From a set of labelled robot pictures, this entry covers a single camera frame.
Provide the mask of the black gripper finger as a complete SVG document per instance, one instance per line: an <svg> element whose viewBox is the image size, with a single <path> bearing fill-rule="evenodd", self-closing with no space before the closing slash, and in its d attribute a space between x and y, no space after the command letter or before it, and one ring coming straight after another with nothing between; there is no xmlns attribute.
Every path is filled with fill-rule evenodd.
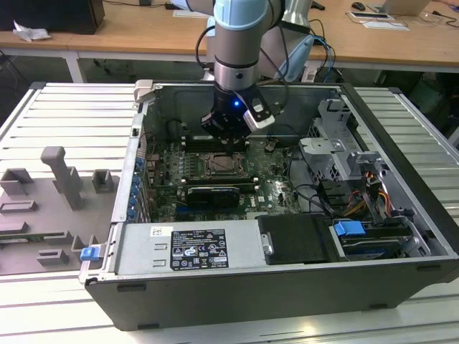
<svg viewBox="0 0 459 344"><path fill-rule="evenodd" d="M240 152L245 150L245 140L238 139L238 140L223 140L222 145L224 147L224 152L226 153L234 153Z"/></svg>

